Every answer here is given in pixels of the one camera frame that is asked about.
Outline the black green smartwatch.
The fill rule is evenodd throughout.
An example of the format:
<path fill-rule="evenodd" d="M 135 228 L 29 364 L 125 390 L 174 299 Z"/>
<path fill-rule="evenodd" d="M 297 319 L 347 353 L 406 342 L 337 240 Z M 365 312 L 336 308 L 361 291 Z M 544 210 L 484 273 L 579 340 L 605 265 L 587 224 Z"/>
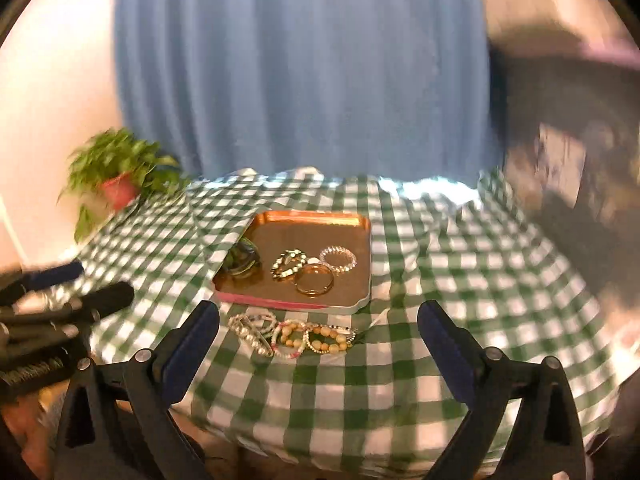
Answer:
<path fill-rule="evenodd" d="M 257 246 L 247 237 L 241 237 L 224 257 L 221 269 L 234 280 L 244 280 L 262 266 Z"/>

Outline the green potted plant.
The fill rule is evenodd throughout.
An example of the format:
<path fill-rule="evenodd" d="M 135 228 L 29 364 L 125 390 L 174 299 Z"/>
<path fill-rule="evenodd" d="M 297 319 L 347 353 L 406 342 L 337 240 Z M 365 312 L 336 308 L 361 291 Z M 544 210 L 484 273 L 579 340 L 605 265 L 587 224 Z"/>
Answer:
<path fill-rule="evenodd" d="M 134 200 L 172 197 L 189 182 L 178 160 L 157 142 L 139 139 L 126 128 L 92 136 L 70 154 L 60 193 L 79 198 L 74 242 L 86 240 L 107 216 Z"/>

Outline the copper metal tray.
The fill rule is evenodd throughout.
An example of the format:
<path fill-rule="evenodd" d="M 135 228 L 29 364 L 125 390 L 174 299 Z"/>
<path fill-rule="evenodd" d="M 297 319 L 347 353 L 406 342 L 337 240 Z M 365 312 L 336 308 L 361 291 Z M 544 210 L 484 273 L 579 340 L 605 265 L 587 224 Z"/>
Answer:
<path fill-rule="evenodd" d="M 353 212 L 268 210 L 241 237 L 262 266 L 244 280 L 220 269 L 214 296 L 223 302 L 288 311 L 351 315 L 371 299 L 371 225 Z"/>

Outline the dark cabinet with clutter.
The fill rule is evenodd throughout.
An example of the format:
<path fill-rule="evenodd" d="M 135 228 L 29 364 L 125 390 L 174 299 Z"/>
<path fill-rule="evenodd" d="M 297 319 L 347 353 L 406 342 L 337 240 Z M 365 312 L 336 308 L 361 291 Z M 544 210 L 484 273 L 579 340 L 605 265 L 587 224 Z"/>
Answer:
<path fill-rule="evenodd" d="M 506 178 L 605 309 L 639 307 L 639 49 L 559 25 L 491 40 Z"/>

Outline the blue curtain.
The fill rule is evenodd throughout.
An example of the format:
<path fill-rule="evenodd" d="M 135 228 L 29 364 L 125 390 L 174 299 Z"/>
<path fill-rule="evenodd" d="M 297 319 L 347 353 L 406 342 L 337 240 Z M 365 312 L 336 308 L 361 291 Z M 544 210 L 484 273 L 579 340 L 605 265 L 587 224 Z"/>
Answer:
<path fill-rule="evenodd" d="M 503 159 L 483 0 L 115 0 L 125 124 L 189 174 L 474 184 Z"/>

